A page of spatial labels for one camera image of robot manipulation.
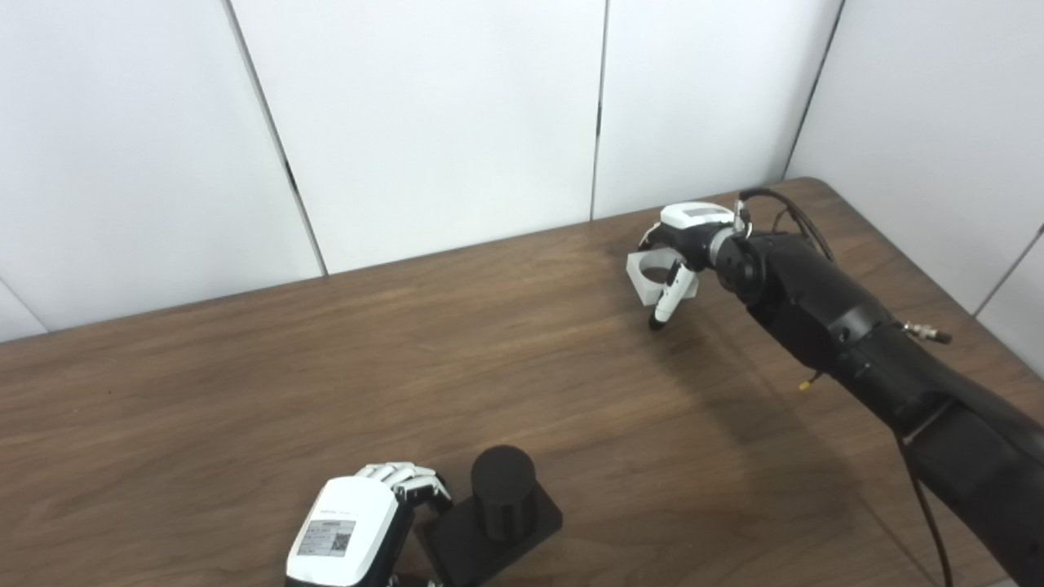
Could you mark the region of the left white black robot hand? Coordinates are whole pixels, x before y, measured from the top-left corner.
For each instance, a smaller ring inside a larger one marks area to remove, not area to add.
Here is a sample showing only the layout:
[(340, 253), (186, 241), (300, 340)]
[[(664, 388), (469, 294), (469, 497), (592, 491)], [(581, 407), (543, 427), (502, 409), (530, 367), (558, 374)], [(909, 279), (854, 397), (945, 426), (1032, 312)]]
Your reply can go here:
[(434, 585), (395, 571), (421, 504), (443, 515), (453, 498), (435, 470), (410, 461), (372, 463), (329, 479), (287, 554), (284, 584)]

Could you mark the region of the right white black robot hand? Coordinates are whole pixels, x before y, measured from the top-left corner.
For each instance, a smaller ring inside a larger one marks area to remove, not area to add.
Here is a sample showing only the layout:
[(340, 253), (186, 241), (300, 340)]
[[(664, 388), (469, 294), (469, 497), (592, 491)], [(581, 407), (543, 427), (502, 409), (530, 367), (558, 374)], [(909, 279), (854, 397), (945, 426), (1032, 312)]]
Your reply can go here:
[(748, 237), (752, 229), (743, 204), (731, 210), (708, 201), (686, 201), (663, 208), (659, 222), (644, 233), (637, 249), (639, 253), (668, 249), (674, 256), (649, 316), (649, 328), (663, 329), (686, 294), (698, 291), (698, 275), (717, 267), (727, 238)]

